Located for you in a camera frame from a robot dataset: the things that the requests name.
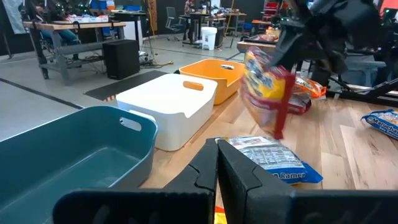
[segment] yellow snack bag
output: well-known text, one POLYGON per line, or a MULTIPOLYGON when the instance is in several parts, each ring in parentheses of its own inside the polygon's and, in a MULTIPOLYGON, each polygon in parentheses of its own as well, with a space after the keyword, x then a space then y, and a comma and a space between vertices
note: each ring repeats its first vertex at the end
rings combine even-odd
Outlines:
POLYGON ((270 58, 258 47, 249 48, 239 95, 261 129, 281 139, 295 75, 281 66, 268 68, 270 58))

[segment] blue packaging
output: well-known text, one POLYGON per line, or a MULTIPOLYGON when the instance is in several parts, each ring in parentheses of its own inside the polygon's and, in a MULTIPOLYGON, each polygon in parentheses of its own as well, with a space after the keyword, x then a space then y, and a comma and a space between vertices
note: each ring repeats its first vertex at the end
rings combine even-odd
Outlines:
POLYGON ((365 119, 372 127, 384 134, 398 139, 398 111, 394 111, 393 109, 373 111, 361 119, 365 119))
POLYGON ((257 165, 288 184, 319 183, 323 177, 306 162, 301 161, 280 141, 264 136, 224 139, 257 165))

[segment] black floor mat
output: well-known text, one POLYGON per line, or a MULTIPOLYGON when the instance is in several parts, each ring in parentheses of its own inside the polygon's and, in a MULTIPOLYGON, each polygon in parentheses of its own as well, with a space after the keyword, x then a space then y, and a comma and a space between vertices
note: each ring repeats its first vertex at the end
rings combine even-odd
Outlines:
POLYGON ((112 83, 106 86, 102 86, 96 88, 94 90, 90 90, 85 93, 85 95, 91 96, 93 98, 103 100, 103 101, 111 101, 114 100, 116 95, 122 93, 126 90, 144 84, 148 81, 151 81, 155 78, 161 77, 162 75, 167 74, 166 72, 161 71, 150 71, 143 73, 141 75, 127 78, 125 80, 118 81, 116 83, 112 83))

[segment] snack bag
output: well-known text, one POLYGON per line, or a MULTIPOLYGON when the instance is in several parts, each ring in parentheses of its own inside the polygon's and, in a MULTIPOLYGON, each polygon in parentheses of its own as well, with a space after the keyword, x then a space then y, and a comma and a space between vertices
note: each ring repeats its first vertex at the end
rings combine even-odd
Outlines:
POLYGON ((386 135, 398 139, 398 111, 389 109, 386 111, 373 111, 362 117, 374 128, 386 135))
POLYGON ((261 129, 281 139, 295 76, 283 67, 268 68, 269 59, 258 47, 249 48, 239 95, 261 129))
POLYGON ((287 184, 319 183, 323 177, 280 141, 264 136, 221 138, 287 184))
POLYGON ((227 224, 225 211, 219 206, 216 206, 216 210, 214 213, 214 224, 227 224))
POLYGON ((319 99, 326 97, 326 87, 313 80, 296 77, 292 93, 308 96, 310 99, 319 99))
POLYGON ((307 96, 293 94, 289 100, 289 113, 304 114, 311 108, 311 100, 307 96))

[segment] bin handle cutout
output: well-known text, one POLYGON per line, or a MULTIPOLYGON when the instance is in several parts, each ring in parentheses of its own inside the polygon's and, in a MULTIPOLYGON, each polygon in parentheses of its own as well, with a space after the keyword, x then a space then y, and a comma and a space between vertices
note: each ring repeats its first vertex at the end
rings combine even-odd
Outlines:
POLYGON ((126 128, 133 129, 135 131, 141 131, 142 126, 137 121, 130 120, 128 118, 120 118, 120 124, 125 126, 126 128))
POLYGON ((182 83, 182 85, 183 85, 185 88, 189 88, 189 89, 192 89, 192 90, 203 91, 203 85, 200 84, 200 83, 195 83, 195 82, 190 82, 190 81, 184 81, 184 82, 182 83))
POLYGON ((234 67, 232 65, 221 65, 221 68, 228 69, 228 70, 234 70, 234 67))

